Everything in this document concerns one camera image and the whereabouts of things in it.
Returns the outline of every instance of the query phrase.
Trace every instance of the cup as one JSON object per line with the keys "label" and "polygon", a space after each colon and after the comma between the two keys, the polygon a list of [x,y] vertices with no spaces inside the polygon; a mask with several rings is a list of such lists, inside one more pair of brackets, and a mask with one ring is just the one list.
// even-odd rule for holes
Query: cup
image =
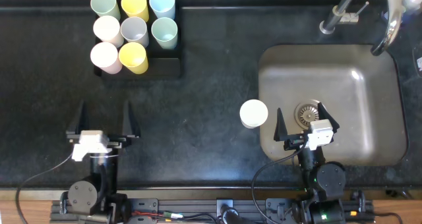
{"label": "cup", "polygon": [[129,17],[121,24],[120,31],[128,42],[140,43],[144,47],[150,43],[146,23],[142,18]]}
{"label": "cup", "polygon": [[151,26],[153,37],[163,49],[174,49],[177,45],[177,24],[174,20],[159,18]]}
{"label": "cup", "polygon": [[148,59],[144,46],[136,42],[125,44],[119,52],[123,65],[135,74],[142,74],[148,69]]}
{"label": "cup", "polygon": [[268,109],[262,101],[250,99],[243,103],[239,114],[243,126],[247,128],[256,128],[266,121]]}
{"label": "cup", "polygon": [[145,22],[150,18],[146,0],[121,0],[121,8],[129,17],[141,17]]}
{"label": "cup", "polygon": [[110,74],[116,74],[122,68],[117,48],[109,42],[98,43],[92,48],[91,61],[104,72]]}
{"label": "cup", "polygon": [[112,16],[101,16],[94,23],[94,34],[103,42],[112,43],[120,47],[125,41],[120,34],[120,23]]}
{"label": "cup", "polygon": [[112,16],[120,20],[117,0],[91,0],[91,8],[98,16]]}
{"label": "cup", "polygon": [[157,18],[168,17],[174,19],[175,0],[150,0],[150,6]]}

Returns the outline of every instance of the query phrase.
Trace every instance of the chrome faucet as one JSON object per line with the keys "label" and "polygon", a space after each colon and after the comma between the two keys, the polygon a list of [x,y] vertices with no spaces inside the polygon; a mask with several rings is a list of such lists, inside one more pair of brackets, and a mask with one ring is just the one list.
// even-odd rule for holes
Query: chrome faucet
{"label": "chrome faucet", "polygon": [[[351,0],[341,0],[338,6],[334,6],[331,13],[328,15],[328,18],[320,23],[320,30],[324,34],[332,34],[336,29],[336,25],[341,22],[346,15],[346,8],[349,6]],[[352,16],[349,19],[350,22],[357,22],[358,15],[361,10]],[[384,37],[381,39],[380,43],[374,44],[371,48],[371,53],[375,56],[380,55],[388,46],[394,41],[397,36],[398,30],[400,28],[400,23],[402,22],[402,0],[388,0],[388,24]]]}

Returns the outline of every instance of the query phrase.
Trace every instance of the sink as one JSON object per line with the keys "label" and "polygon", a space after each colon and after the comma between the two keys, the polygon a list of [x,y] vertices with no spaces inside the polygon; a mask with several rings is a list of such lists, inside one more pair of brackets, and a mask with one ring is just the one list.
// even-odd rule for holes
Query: sink
{"label": "sink", "polygon": [[277,108],[289,134],[318,119],[322,102],[340,124],[324,146],[327,161],[344,165],[393,165],[407,150],[398,75],[393,58],[370,45],[278,45],[259,61],[259,100],[268,107],[260,144],[270,159],[292,153],[273,140]]}

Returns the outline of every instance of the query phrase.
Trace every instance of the yellow cup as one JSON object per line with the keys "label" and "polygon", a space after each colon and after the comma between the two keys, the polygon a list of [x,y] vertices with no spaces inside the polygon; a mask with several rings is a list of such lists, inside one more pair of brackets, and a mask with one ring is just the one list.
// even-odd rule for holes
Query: yellow cup
{"label": "yellow cup", "polygon": [[136,42],[127,43],[120,49],[119,60],[135,74],[142,74],[148,69],[145,48]]}
{"label": "yellow cup", "polygon": [[146,0],[121,0],[121,8],[129,17],[141,17],[145,22],[150,18]]}

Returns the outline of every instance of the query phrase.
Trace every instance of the drain strainer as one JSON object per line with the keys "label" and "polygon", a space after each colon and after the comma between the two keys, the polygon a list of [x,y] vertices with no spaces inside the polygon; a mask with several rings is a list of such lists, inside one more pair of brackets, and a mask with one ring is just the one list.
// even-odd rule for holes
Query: drain strainer
{"label": "drain strainer", "polygon": [[308,129],[312,121],[319,120],[318,114],[318,103],[319,101],[310,99],[300,103],[295,109],[296,123],[304,128]]}

